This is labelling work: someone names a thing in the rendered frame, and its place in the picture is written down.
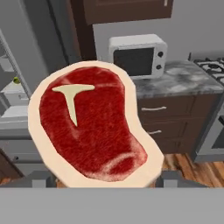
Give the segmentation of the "white microwave oven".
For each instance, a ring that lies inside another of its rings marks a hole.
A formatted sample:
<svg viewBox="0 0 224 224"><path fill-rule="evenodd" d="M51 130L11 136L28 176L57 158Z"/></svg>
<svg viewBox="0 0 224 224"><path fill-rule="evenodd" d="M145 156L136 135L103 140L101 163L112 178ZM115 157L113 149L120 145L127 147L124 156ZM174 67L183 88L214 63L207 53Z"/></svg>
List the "white microwave oven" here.
<svg viewBox="0 0 224 224"><path fill-rule="evenodd" d="M168 45L156 34L113 37L108 61L132 79L156 79L164 74Z"/></svg>

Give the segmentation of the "raw red T-bone steak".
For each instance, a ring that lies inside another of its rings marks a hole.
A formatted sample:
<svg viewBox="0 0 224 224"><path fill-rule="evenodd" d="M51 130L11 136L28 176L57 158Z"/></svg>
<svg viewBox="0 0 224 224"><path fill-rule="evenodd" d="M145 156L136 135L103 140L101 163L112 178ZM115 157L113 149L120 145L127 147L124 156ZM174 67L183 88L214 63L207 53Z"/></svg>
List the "raw red T-bone steak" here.
<svg viewBox="0 0 224 224"><path fill-rule="evenodd" d="M136 87L118 66L67 66L31 96L28 130L46 167L68 187L146 187L164 155L137 115Z"/></svg>

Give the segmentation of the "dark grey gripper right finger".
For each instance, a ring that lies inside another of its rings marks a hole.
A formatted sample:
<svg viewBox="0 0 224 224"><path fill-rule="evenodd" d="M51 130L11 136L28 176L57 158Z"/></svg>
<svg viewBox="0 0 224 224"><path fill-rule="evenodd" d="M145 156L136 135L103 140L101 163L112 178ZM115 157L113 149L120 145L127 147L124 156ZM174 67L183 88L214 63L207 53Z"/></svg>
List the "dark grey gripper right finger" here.
<svg viewBox="0 0 224 224"><path fill-rule="evenodd" d="M163 188L205 188L198 182L184 179L178 171L162 171L156 180L155 187Z"/></svg>

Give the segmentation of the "grey fridge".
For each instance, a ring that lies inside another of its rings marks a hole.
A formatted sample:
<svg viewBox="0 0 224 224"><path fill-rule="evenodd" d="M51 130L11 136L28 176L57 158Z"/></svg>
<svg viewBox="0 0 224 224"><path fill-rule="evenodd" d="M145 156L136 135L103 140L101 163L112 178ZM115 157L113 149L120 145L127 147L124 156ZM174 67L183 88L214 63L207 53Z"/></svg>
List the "grey fridge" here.
<svg viewBox="0 0 224 224"><path fill-rule="evenodd" d="M24 175L46 168L29 136L30 97L46 76L76 60L67 0L0 0L0 90L8 106L0 147Z"/></svg>

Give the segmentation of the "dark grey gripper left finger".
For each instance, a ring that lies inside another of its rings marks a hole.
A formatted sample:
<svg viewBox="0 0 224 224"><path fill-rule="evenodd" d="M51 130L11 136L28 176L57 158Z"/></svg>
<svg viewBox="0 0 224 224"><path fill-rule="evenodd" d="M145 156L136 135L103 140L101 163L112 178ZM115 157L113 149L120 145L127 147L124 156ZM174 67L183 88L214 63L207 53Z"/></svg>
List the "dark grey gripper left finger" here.
<svg viewBox="0 0 224 224"><path fill-rule="evenodd" d="M33 171L24 178L0 185L0 188L50 188L55 186L55 177L50 171Z"/></svg>

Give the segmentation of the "dark brown drawer front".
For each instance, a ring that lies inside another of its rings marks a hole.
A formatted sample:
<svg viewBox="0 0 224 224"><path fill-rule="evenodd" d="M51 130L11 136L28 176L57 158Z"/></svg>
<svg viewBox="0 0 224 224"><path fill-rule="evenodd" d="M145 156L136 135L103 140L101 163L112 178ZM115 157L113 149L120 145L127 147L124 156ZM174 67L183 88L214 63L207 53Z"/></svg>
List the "dark brown drawer front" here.
<svg viewBox="0 0 224 224"><path fill-rule="evenodd" d="M150 135L157 138L174 138L181 137L186 128L186 122L154 122L150 124L144 124L143 128L146 132L162 130L162 133L156 135Z"/></svg>
<svg viewBox="0 0 224 224"><path fill-rule="evenodd" d="M172 96L137 101L138 115L143 120L186 116L194 102L193 96Z"/></svg>

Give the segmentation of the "steel cooker with black hob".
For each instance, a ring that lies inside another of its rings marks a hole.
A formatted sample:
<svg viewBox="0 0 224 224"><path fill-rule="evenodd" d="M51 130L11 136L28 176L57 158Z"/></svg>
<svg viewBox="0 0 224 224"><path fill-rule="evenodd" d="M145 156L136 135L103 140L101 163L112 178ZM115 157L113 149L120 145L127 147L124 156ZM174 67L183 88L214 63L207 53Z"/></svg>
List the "steel cooker with black hob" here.
<svg viewBox="0 0 224 224"><path fill-rule="evenodd" d="M224 52L191 52L189 60L224 88ZM224 161L224 91L211 107L190 157L195 163Z"/></svg>

